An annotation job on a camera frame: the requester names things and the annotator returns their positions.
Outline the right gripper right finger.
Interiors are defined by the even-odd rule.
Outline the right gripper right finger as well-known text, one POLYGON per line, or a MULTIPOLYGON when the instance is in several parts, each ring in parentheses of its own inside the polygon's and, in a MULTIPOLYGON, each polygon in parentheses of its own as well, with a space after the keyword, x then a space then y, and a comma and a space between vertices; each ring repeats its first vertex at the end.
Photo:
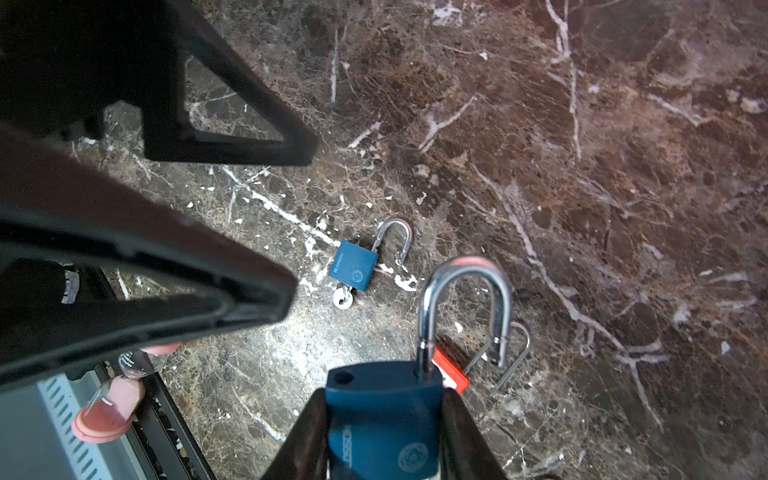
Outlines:
POLYGON ((440 407, 440 478, 506 479, 461 396, 444 388, 440 407))

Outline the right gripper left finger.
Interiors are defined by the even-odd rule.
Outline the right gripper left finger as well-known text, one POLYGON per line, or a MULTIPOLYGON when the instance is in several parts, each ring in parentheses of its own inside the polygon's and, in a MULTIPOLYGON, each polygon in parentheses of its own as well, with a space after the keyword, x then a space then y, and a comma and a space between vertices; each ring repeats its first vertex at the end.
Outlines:
POLYGON ((262 480, 327 478, 329 422, 325 393, 324 388, 318 388, 310 396, 262 480))

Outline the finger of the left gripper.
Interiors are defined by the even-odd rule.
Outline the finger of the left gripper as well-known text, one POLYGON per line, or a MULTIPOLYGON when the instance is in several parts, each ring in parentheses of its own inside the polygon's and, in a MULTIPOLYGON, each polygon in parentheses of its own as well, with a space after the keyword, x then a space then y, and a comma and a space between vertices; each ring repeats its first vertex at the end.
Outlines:
POLYGON ((285 267, 11 127, 1 129, 1 387, 88 369, 145 346, 275 324, 285 267), (66 266, 176 286, 62 302, 66 266))
POLYGON ((144 155, 162 162, 303 167, 317 135, 189 1, 146 1, 137 22, 144 155))

